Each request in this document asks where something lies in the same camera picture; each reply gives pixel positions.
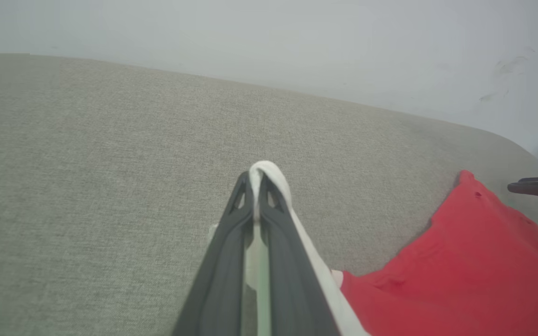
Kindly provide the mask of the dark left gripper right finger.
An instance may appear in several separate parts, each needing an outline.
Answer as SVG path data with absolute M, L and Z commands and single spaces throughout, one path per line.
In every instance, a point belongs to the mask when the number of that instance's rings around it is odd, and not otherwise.
M 274 336 L 339 336 L 285 196 L 261 179 L 260 222 L 269 252 L 271 333 Z

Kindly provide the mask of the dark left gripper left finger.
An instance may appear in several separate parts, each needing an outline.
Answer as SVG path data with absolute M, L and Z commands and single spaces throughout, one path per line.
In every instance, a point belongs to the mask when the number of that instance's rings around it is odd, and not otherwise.
M 248 172 L 237 179 L 175 323 L 173 336 L 239 336 L 245 235 L 252 226 Z

